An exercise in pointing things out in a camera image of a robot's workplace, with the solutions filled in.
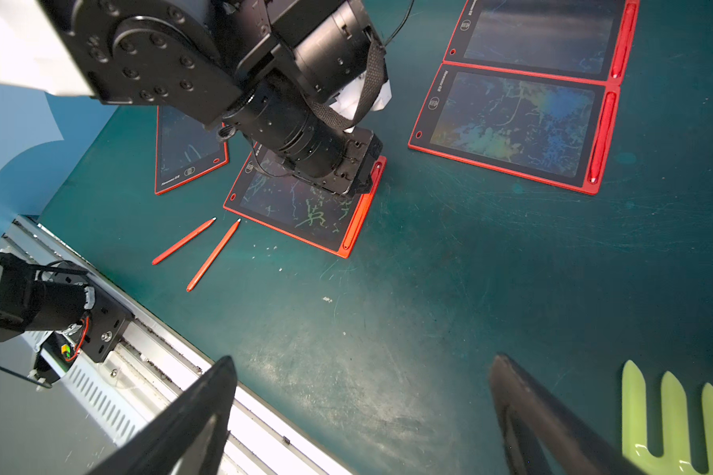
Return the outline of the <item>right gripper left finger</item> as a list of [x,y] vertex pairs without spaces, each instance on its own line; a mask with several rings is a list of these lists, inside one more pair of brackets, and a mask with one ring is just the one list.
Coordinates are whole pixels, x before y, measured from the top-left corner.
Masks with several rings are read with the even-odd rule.
[[224,356],[93,474],[217,474],[238,387]]

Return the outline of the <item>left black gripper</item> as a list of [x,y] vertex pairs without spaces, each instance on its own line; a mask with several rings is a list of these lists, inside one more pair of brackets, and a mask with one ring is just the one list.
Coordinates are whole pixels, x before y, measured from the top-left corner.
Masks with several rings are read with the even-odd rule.
[[250,141],[264,146],[291,176],[327,192],[355,196],[372,190],[372,170],[382,151],[374,132],[338,131],[319,119],[287,78],[269,76],[223,117]]

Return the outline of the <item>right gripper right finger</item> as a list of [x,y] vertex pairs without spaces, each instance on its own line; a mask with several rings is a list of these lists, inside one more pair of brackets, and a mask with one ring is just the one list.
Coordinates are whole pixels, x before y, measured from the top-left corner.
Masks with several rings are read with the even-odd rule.
[[495,356],[488,383],[511,474],[551,474],[545,450],[566,474],[643,472],[509,355]]

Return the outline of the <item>red stylus pair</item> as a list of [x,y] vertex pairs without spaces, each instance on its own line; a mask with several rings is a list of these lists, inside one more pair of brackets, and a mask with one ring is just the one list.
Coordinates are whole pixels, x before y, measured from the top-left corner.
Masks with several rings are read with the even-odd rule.
[[624,3],[613,61],[608,73],[608,80],[617,84],[622,82],[629,61],[638,14],[639,1],[629,0]]
[[358,206],[356,206],[352,221],[350,222],[346,235],[342,241],[341,249],[339,250],[339,255],[341,257],[348,258],[351,255],[354,245],[358,239],[358,235],[360,234],[360,231],[362,231],[364,221],[366,221],[366,216],[370,211],[370,207],[372,207],[372,201],[374,201],[374,196],[376,195],[378,184],[380,183],[380,179],[384,173],[385,165],[386,157],[381,156],[374,165],[374,168],[372,168],[372,174],[370,174],[370,178],[372,179],[372,189],[370,189],[368,194],[360,197],[360,201],[358,202]]

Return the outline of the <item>colourful scribble red writing tablet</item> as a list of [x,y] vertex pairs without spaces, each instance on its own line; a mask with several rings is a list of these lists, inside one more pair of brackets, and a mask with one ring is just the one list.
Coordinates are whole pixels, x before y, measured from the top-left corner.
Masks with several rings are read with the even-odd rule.
[[[605,95],[617,94],[598,184],[589,167]],[[620,89],[443,63],[409,148],[566,190],[596,195],[615,129]]]

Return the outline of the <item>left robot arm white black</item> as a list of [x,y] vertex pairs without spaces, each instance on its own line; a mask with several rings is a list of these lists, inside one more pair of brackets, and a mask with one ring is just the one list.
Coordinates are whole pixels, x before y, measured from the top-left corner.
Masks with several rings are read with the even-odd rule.
[[384,55],[360,1],[0,1],[0,84],[170,106],[341,196],[372,189]]

